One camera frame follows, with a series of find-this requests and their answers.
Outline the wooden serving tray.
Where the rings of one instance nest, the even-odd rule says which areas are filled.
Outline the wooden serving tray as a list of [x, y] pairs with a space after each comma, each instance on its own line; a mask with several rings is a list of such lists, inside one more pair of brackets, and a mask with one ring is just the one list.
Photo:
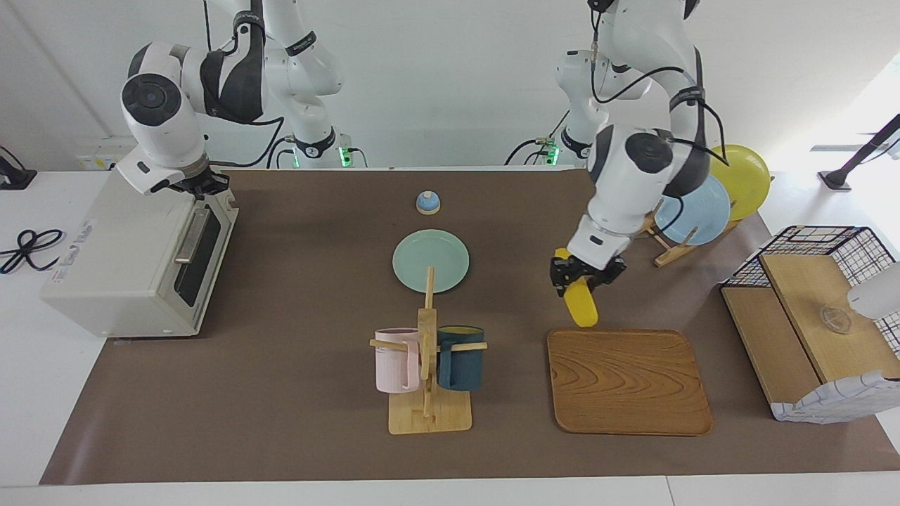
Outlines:
[[689, 341], [675, 330], [554, 329], [553, 413], [572, 434], [703, 436], [713, 417]]

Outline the white checkered cloth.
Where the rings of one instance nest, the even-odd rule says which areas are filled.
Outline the white checkered cloth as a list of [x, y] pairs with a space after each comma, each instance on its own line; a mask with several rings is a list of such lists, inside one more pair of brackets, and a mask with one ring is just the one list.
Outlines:
[[853, 422], [900, 407], [900, 378], [880, 371], [826, 382], [796, 403], [769, 404], [778, 422], [833, 424]]

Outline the brown table mat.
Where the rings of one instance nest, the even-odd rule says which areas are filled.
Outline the brown table mat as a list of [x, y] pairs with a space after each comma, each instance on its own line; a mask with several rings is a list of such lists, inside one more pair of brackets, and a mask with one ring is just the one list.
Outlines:
[[[546, 333], [572, 324], [548, 278], [594, 192], [568, 171], [235, 171], [238, 220], [200, 335], [106, 342], [42, 484], [449, 479], [900, 469], [875, 417], [776, 422], [717, 283], [768, 240], [759, 218], [672, 268], [637, 241], [595, 292], [607, 329], [673, 329], [700, 366], [713, 426], [698, 438], [563, 432]], [[437, 214], [416, 209], [436, 192]], [[468, 247], [442, 325], [486, 331], [466, 432], [393, 436], [374, 389], [374, 330], [416, 321], [392, 271], [422, 228]]]

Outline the white wall socket box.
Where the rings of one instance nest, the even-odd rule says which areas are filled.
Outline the white wall socket box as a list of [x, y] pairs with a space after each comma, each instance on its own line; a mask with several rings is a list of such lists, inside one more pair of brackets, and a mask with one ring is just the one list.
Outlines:
[[87, 171], [109, 171], [114, 169], [137, 146], [131, 136], [108, 138], [81, 137], [76, 140], [78, 169]]

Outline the light blue plate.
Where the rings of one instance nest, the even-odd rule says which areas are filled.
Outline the light blue plate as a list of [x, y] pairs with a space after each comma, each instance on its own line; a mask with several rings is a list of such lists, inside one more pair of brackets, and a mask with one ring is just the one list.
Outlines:
[[663, 196], [655, 214], [655, 226], [675, 243], [706, 244], [723, 233], [731, 213], [729, 195], [713, 175], [694, 192], [678, 197]]

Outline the wooden mug tree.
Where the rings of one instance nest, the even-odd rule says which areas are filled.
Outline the wooden mug tree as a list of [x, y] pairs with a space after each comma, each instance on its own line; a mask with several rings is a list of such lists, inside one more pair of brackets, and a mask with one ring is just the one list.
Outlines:
[[435, 268], [428, 266], [424, 307], [418, 310], [418, 369], [421, 388], [391, 393], [387, 425], [391, 435], [463, 432], [472, 429], [470, 394], [441, 388], [437, 380], [437, 310], [433, 307]]

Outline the pink mug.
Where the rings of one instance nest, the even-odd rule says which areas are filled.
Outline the pink mug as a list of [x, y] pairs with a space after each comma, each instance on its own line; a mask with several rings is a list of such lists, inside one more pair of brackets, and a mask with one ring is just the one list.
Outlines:
[[419, 365], [419, 332], [414, 327], [379, 329], [379, 342], [401, 344], [402, 349], [374, 349], [374, 381], [380, 393], [404, 394], [422, 387]]

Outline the white rounded device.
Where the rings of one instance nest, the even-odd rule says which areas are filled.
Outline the white rounded device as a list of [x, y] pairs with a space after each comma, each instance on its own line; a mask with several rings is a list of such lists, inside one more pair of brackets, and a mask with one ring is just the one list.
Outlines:
[[900, 311], [900, 261], [853, 286], [847, 294], [849, 308], [869, 320], [880, 320]]

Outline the wooden plate rack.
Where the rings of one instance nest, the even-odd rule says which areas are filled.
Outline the wooden plate rack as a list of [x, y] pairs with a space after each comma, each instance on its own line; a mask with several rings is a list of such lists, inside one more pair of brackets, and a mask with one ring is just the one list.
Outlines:
[[[771, 183], [773, 183], [775, 176], [771, 175], [771, 178], [772, 178]], [[672, 264], [676, 260], [681, 259], [681, 257], [687, 256], [688, 253], [691, 253], [692, 250], [697, 249], [700, 246], [703, 246], [703, 245], [688, 246], [686, 241], [682, 241], [681, 243], [675, 243], [675, 242], [667, 239], [662, 234], [662, 231], [660, 231], [655, 226], [655, 214], [656, 214], [656, 211], [658, 211], [659, 208], [661, 207], [661, 201], [662, 201], [662, 198], [659, 199], [655, 208], [653, 208], [652, 211], [650, 212], [650, 214], [644, 219], [643, 230], [641, 230], [641, 233], [644, 237], [652, 238], [663, 249], [663, 253], [661, 253], [659, 256], [656, 256], [655, 259], [653, 259], [653, 263], [655, 264], [656, 268], [663, 268], [663, 266], [668, 266], [669, 264]], [[729, 233], [729, 231], [736, 228], [736, 226], [741, 221], [742, 220], [740, 220], [740, 221], [730, 221], [729, 220], [726, 227], [724, 228], [723, 233], [720, 234], [717, 237], [717, 239], [720, 236], [722, 236], [723, 234]]]

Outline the toaster oven glass door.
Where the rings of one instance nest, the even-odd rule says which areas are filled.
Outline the toaster oven glass door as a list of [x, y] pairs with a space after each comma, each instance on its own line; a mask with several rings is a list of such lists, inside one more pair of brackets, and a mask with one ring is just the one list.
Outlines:
[[205, 320], [238, 209], [231, 191], [202, 200], [180, 193], [168, 216], [174, 221], [157, 291], [166, 314], [160, 336], [190, 337]]

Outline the dark blue mug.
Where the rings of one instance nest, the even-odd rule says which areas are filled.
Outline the dark blue mug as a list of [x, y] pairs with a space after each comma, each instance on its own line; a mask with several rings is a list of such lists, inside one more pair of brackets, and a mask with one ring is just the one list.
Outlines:
[[484, 342], [484, 330], [470, 325], [444, 325], [437, 329], [438, 385], [452, 391], [475, 391], [482, 387], [483, 351], [454, 351], [453, 345]]

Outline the black desk clamp base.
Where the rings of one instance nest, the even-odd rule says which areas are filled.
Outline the black desk clamp base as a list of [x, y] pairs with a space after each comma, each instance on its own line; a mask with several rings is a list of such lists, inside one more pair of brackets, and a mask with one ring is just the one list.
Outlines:
[[0, 190], [26, 189], [36, 175], [36, 170], [27, 169], [16, 154], [0, 145]]

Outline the yellow corn cob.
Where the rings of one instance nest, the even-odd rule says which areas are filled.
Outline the yellow corn cob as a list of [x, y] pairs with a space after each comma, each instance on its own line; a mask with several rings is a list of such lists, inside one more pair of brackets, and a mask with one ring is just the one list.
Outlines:
[[554, 250], [553, 259], [571, 259], [573, 283], [568, 287], [562, 300], [565, 301], [567, 310], [577, 326], [593, 327], [598, 323], [598, 309], [591, 292], [588, 291], [585, 279], [583, 279], [583, 276], [592, 272], [585, 269], [585, 266], [575, 259], [569, 250], [562, 247]]

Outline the pale green plate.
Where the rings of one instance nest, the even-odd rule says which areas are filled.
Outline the pale green plate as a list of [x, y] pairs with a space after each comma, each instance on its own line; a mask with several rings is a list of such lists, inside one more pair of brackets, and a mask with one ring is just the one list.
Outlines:
[[439, 228], [415, 231], [399, 241], [392, 256], [396, 278], [415, 292], [425, 292], [428, 269], [434, 268], [433, 292], [454, 289], [466, 277], [470, 254], [453, 233]]

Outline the beige toaster oven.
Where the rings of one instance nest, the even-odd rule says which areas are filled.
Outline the beige toaster oven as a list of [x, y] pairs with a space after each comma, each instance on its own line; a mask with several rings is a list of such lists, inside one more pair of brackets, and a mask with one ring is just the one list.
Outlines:
[[170, 189], [141, 195], [112, 174], [42, 286], [41, 300], [101, 339], [162, 337], [158, 288], [177, 195]]

